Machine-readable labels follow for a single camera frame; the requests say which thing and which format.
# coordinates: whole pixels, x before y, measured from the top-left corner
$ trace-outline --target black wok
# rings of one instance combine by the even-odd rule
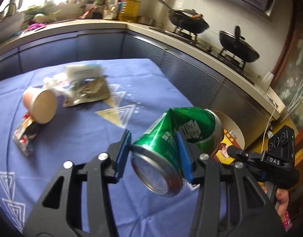
[[[169,9],[169,19],[178,28],[185,29],[193,34],[200,34],[209,28],[202,14],[195,10],[172,9],[165,1],[157,0]]]
[[[235,27],[235,35],[220,31],[219,41],[225,50],[231,52],[245,62],[254,62],[260,57],[258,52],[240,35],[239,26]]]

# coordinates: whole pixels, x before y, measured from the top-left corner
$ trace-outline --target metal screw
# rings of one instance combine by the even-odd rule
[[[98,159],[101,160],[101,161],[104,161],[104,160],[106,160],[108,157],[109,157],[109,155],[108,155],[107,153],[102,152],[102,153],[99,154]]]
[[[237,162],[235,163],[235,167],[236,167],[236,168],[243,168],[243,167],[244,167],[244,164],[243,164],[242,162],[237,161]]]
[[[65,169],[69,169],[69,168],[72,167],[72,165],[73,165],[73,163],[72,163],[71,161],[66,161],[66,162],[64,163],[64,168],[65,168]]]
[[[206,161],[208,159],[209,159],[209,155],[208,154],[206,154],[206,153],[200,154],[200,160]]]

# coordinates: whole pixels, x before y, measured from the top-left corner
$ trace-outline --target kitchen counter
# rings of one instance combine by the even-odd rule
[[[183,53],[190,55],[191,57],[201,61],[210,68],[214,69],[215,71],[229,79],[231,82],[233,82],[235,85],[240,87],[244,92],[246,92],[256,102],[258,102],[269,114],[272,114],[274,106],[266,98],[266,93],[268,93],[268,95],[278,105],[278,108],[276,109],[273,115],[274,119],[278,119],[285,110],[285,105],[282,103],[277,94],[271,88],[269,88],[267,92],[265,92],[261,87],[257,85],[253,86],[239,74],[235,73],[233,70],[225,66],[223,63],[201,52],[200,50],[179,40],[176,40],[159,32],[150,30],[149,26],[144,26],[140,24],[108,20],[75,20],[69,22],[54,23],[47,25],[45,28],[40,29],[38,31],[28,32],[21,37],[14,38],[8,42],[1,44],[0,56],[14,48],[17,48],[29,42],[33,42],[38,39],[65,33],[97,29],[127,29],[139,34],[143,34],[152,39],[158,40],[159,42],[165,43],[171,47],[182,51]]]

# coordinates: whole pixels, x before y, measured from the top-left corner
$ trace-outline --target kitchen cabinet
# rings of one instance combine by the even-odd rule
[[[28,49],[25,49],[26,47],[27,44],[20,46],[23,72],[77,61],[77,38],[47,42]]]
[[[119,59],[123,33],[97,33],[78,36],[78,60]]]
[[[0,56],[0,81],[22,73],[18,49],[13,49]]]
[[[139,35],[126,34],[124,37],[122,59],[150,59],[157,66],[161,65],[165,46],[158,45],[154,39]]]
[[[225,80],[208,107],[226,114],[238,125],[245,138],[245,148],[263,134],[270,117],[254,102],[237,86]]]
[[[166,51],[160,69],[197,107],[207,108],[225,79],[205,64],[175,49]]]

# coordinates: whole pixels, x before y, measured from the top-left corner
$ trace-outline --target food wrapper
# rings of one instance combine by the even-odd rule
[[[110,98],[106,76],[93,80],[75,81],[70,87],[69,97],[64,99],[64,107],[75,106],[80,103],[100,101]]]
[[[239,144],[236,142],[236,140],[228,133],[226,129],[224,129],[224,139],[219,144],[218,152],[214,156],[214,159],[218,162],[221,162],[223,164],[231,164],[235,160],[233,157],[229,156],[227,153],[227,148],[231,145],[236,146],[240,149]]]
[[[29,113],[25,113],[12,136],[13,141],[25,156],[34,152],[31,141],[36,137],[39,130],[40,125],[34,121]]]
[[[69,81],[65,73],[43,79],[44,89],[52,90],[56,96],[63,95],[63,107],[72,107],[80,103],[104,100],[110,97],[106,76],[95,79]]]

